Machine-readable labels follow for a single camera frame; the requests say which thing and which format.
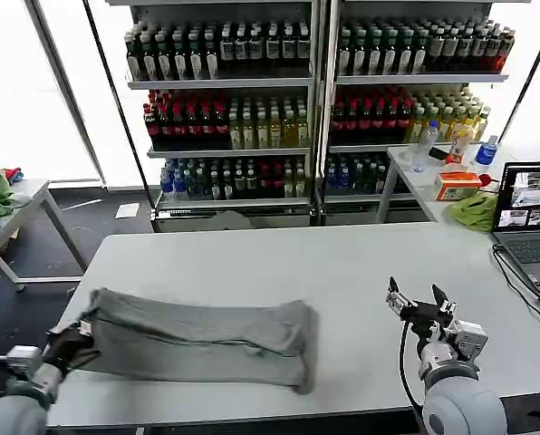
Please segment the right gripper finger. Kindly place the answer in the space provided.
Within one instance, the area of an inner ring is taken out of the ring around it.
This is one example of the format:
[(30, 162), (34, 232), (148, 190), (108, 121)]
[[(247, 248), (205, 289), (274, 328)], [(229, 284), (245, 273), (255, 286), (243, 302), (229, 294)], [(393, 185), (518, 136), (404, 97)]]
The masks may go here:
[(438, 313), (441, 318), (453, 318), (457, 309), (457, 303), (451, 301), (447, 294), (436, 284), (432, 285), (432, 293), (438, 307)]
[(397, 316), (401, 316), (403, 310), (411, 306), (411, 300), (400, 291), (393, 276), (389, 278), (386, 303)]

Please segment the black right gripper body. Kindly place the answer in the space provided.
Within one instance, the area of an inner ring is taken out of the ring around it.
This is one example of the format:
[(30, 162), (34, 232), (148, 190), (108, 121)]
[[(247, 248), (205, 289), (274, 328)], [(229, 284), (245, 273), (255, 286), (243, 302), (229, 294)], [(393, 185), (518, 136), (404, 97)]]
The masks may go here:
[(443, 339), (453, 318), (441, 318), (436, 304), (411, 302), (401, 313), (400, 319), (411, 324), (411, 331), (421, 340), (430, 341), (433, 337)]

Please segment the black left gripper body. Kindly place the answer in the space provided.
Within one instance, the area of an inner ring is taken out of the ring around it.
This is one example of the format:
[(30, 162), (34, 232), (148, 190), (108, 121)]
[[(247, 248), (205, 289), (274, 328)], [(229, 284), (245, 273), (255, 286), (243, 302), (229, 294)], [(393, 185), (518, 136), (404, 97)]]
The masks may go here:
[(79, 321), (54, 327), (47, 334), (45, 362), (60, 370), (62, 375), (77, 370), (100, 356), (93, 336), (78, 333)]

